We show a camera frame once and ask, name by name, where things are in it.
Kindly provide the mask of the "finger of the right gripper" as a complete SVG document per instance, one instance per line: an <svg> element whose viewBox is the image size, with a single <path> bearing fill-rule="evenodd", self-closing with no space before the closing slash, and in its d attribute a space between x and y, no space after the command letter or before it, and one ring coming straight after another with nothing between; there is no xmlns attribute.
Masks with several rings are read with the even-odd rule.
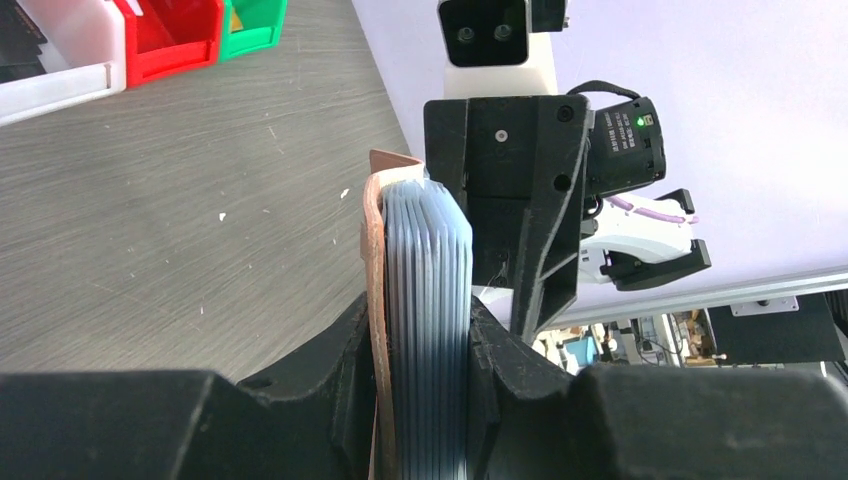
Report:
<svg viewBox="0 0 848 480"><path fill-rule="evenodd" d="M576 299L589 101L431 100L423 119L430 177L472 226L472 282L511 290L510 330L532 342Z"/></svg>

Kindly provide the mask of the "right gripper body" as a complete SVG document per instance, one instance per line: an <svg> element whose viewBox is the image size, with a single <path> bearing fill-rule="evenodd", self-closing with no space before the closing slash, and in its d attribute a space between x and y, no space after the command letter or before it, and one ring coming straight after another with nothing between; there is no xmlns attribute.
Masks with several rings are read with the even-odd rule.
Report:
<svg viewBox="0 0 848 480"><path fill-rule="evenodd" d="M594 199L570 195L510 198L470 196L473 228L473 283L479 286L546 292L577 289L584 212Z"/></svg>

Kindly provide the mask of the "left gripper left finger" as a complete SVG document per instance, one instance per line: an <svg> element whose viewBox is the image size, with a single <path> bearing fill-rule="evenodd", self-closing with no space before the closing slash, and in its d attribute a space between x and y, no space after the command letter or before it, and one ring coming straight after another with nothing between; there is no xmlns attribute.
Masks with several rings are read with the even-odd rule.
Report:
<svg viewBox="0 0 848 480"><path fill-rule="evenodd" d="M367 302L263 370L1 378L5 479L365 479L376 389Z"/></svg>

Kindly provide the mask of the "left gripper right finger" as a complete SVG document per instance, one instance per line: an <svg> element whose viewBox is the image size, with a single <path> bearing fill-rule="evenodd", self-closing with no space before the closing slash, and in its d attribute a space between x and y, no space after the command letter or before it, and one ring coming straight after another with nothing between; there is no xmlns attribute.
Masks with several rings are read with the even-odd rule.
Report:
<svg viewBox="0 0 848 480"><path fill-rule="evenodd" d="M843 479L847 390L816 373L593 365L570 375L471 307L473 479Z"/></svg>

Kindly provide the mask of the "pink leather card holder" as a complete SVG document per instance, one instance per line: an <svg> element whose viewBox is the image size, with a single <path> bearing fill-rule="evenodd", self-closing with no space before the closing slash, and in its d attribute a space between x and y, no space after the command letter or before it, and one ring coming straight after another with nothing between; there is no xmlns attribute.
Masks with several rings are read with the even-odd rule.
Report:
<svg viewBox="0 0 848 480"><path fill-rule="evenodd" d="M362 205L377 479L465 479L472 229L425 164L373 150Z"/></svg>

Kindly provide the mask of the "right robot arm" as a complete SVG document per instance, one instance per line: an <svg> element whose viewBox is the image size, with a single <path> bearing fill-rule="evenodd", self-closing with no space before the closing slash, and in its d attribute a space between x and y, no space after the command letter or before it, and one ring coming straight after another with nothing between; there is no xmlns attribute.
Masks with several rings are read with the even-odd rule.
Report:
<svg viewBox="0 0 848 480"><path fill-rule="evenodd" d="M657 288L707 269L689 191L639 195L666 174L653 102L603 81L567 93L432 100L423 110L431 178L473 229L477 286L511 291L526 341L580 283Z"/></svg>

